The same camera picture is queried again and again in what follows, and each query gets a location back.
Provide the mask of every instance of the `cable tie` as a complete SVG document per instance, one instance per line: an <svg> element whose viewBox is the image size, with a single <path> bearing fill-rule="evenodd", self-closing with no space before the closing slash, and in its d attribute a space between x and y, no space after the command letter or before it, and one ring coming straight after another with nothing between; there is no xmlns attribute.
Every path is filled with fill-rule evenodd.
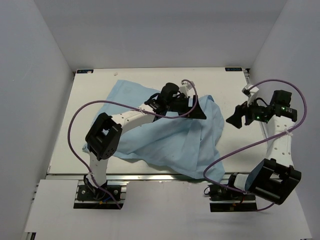
<svg viewBox="0 0 320 240"><path fill-rule="evenodd" d="M284 131L285 131L286 135L289 135L290 137L293 137L294 134L292 132L289 132L287 128L285 128Z"/></svg>

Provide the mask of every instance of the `gray wall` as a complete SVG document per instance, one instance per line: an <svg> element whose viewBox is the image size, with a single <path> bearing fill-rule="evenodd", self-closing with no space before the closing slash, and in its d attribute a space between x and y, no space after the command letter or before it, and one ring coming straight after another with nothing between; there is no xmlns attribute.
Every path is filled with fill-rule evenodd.
<svg viewBox="0 0 320 240"><path fill-rule="evenodd" d="M295 168L302 172L297 193L316 240L320 240L319 26L320 1L288 0L251 70L255 82L269 78L287 80L297 85L306 97L308 115L305 123L293 133L292 158ZM273 83L263 87L263 94L269 97L275 89L291 90ZM292 107L302 115L301 100L296 93Z"/></svg>
<svg viewBox="0 0 320 240"><path fill-rule="evenodd" d="M77 68L251 67L286 0L35 0Z"/></svg>
<svg viewBox="0 0 320 240"><path fill-rule="evenodd" d="M73 77L33 0L1 1L0 33L0 238L19 240Z"/></svg>

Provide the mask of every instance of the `white tabletop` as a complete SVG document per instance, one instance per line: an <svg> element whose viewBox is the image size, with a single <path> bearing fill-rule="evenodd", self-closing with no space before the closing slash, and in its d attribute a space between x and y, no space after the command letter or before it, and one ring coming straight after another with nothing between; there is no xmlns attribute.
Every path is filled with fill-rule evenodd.
<svg viewBox="0 0 320 240"><path fill-rule="evenodd" d="M75 111L87 102L105 100L117 80L128 80L148 88L161 90L172 82L181 80L194 82L198 95L212 95L219 105L224 119L230 117L236 105L242 104L247 97L241 92L247 84L242 71L226 72L224 68L131 68L131 69L95 69L93 73L75 75L70 98L64 115L60 133L51 157L49 174L85 174L86 167L72 154L67 143L68 125ZM78 154L89 163L89 155L82 152L85 136L92 120L102 103L91 105L79 113L71 131L71 142ZM237 129L225 123L222 136L217 144L221 156L248 144L263 139L260 124ZM223 161L226 173L250 172L260 163L266 154L267 145L261 144L240 152ZM168 167L149 165L143 160L122 160L111 157L108 162L108 174L170 174Z"/></svg>
<svg viewBox="0 0 320 240"><path fill-rule="evenodd" d="M73 209L77 180L41 180L25 232L36 240L311 238L298 196L264 212L210 212L207 183L132 181L121 210ZM270 203L257 198L259 209Z"/></svg>

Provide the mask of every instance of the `cable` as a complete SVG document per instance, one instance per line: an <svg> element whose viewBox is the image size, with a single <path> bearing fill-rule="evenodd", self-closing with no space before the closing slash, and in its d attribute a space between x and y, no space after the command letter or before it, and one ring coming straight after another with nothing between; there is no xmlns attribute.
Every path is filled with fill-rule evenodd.
<svg viewBox="0 0 320 240"><path fill-rule="evenodd" d="M106 201L108 201L111 197L107 197L105 200L102 200L103 203L105 203Z"/></svg>
<svg viewBox="0 0 320 240"><path fill-rule="evenodd" d="M299 93L299 95L300 95L300 97L301 97L301 99L302 99L302 102L303 102L303 108L304 108L304 109L303 109L303 116L302 116L302 119L299 121L299 123L298 123L297 125L289 128L289 129L287 130L288 132L292 132L293 130L295 130L295 129L297 129L298 127L300 127L301 124L305 121L305 119L306 119L306 117L307 117L307 102L306 102L305 96L304 96L303 93L300 91L300 89L297 88L294 84L292 84L291 82L285 81L285 80L280 80L280 79L267 79L267 80L263 80L263 81L261 81L261 82L258 82L258 83L256 83L256 84L254 84L252 87L250 87L250 88L248 89L248 91L250 91L251 89L253 89L253 88L256 87L256 86L259 86L260 84L267 83L267 82L280 82L280 83L288 84L288 85L290 85L291 87L293 87L293 88ZM203 171L203 177L204 177L204 179L207 180L207 181L210 182L210 183L219 185L219 186L221 186L221 187L223 187L223 188L226 188L226 189L229 189L229 190L233 190L233 191L236 191L236 192L245 194L245 193L246 193L245 191L242 191L242 190L240 190L240 189L237 189L237 188L234 188L234 187L230 187L230 186L221 184L220 182L211 180L210 178L208 178L208 177L206 176L207 171L208 171L210 168L212 168L212 166L214 166L215 164L221 162L222 160L224 160L224 159L226 159L226 158L228 158L228 157L230 157L230 156L232 156L232 155L235 155L235 154L237 154L237 153L240 153L240 152L242 152L242 151L244 151L244 150L246 150L246 149L255 147L255 146L259 145L259 144L263 144L263 143L265 143L265 142L267 142L267 141L270 141L270 140L272 140L272 139L276 139L276 138L282 137L282 136L284 136L284 135L287 134L287 131L283 131L283 132L278 133L278 134L276 134L276 135L267 137L266 139L263 139L263 140L261 140L261 141L257 141L257 142L255 142L255 143L252 143L252 144L249 144L249 145L247 145L247 146L241 147L241 148L239 148L238 150L235 150L235 151L233 151L233 152L228 153L227 155L224 155L224 156L220 157L219 159L217 159L216 161L214 161L213 163L211 163L208 167L206 167L206 169ZM271 205L268 206L268 207L259 209L258 212L259 212L259 211L263 211L263 210L265 210L265 209L268 209L268 208L270 208L270 207L272 207L272 206L273 206L273 204L271 204Z"/></svg>
<svg viewBox="0 0 320 240"><path fill-rule="evenodd" d="M77 115L80 113L81 110L83 110L85 107L87 106L90 106L92 104L97 104L97 103L106 103L106 104L114 104L114 105L118 105L118 106L121 106L121 107L125 107L125 108L128 108L128 109L131 109L131 110L134 110L134 111L137 111L137 112L143 112L145 114L150 114L150 115L153 115L153 116L156 116L156 117L160 117L160 118L164 118L164 119L178 119L178 118L183 118L187 115L189 115L197 106L197 103L198 103L198 93L197 93L197 90L196 90L196 87L194 85L194 83L192 81L189 81L187 79L184 79L182 80L182 82L187 82L189 84L191 84L193 90L194 90L194 95L195 95L195 101L194 101L194 105L192 106L192 108L190 109L190 111L182 114L182 115L179 115L179 116L164 116L164 115L160 115L160 114L156 114L154 112L150 112L150 111L145 111L145 110L142 110L142 109L139 109L139 108L136 108L136 107L132 107L132 106L128 106L128 105L125 105L125 104L121 104L121 103L118 103L118 102L114 102L114 101L107 101L107 100L96 100L96 101L90 101L90 102L87 102L86 104L84 104L83 106L81 106L73 115L73 117L71 118L71 121L69 123L69 127L68 127L68 132L67 132L67 141L68 141L68 146L71 150L71 152L75 155L75 157L83 164L85 165L85 167L88 169L89 171L89 174L91 174L91 179L93 181L93 183L95 184L95 186L100 189L101 191L105 192L106 194L108 194L112 200L115 202L115 204L117 205L117 207L119 209L121 209L121 206L119 205L119 203L116 201L116 199L114 198L114 196L106 189L104 189L103 187L99 186L99 184L96 182L96 179L92 173L92 170L91 168L89 167L89 165L76 153L76 151L74 150L72 144L71 144L71 129L72 129L72 126L74 124L74 121L77 117Z"/></svg>
<svg viewBox="0 0 320 240"><path fill-rule="evenodd" d="M208 192L208 193L206 193L206 190L207 190L208 188L210 188L210 186L207 186L207 187L203 190L203 194L204 194L204 195L206 195L206 196L208 196L208 195L209 195L209 192Z"/></svg>
<svg viewBox="0 0 320 240"><path fill-rule="evenodd" d="M266 103L265 100L263 100L261 97L257 97L254 101L258 101L258 100L261 100L266 106L269 106L268 103Z"/></svg>
<svg viewBox="0 0 320 240"><path fill-rule="evenodd" d="M271 208L273 205L275 205L275 204L271 203L269 206L266 206L264 208L260 208L260 209L255 210L255 212L262 212L264 210L267 210L267 209Z"/></svg>

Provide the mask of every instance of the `white cable clip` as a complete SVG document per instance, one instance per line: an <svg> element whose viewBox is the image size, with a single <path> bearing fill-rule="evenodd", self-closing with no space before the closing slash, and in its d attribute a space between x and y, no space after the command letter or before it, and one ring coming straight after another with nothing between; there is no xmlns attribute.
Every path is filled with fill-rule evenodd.
<svg viewBox="0 0 320 240"><path fill-rule="evenodd" d="M289 132L287 128L284 129L284 132L286 135L289 135L290 137L293 137L294 135L292 132Z"/></svg>
<svg viewBox="0 0 320 240"><path fill-rule="evenodd" d="M140 112L140 113L144 114L144 109L142 109L141 106L139 106L138 109L139 109L139 112Z"/></svg>

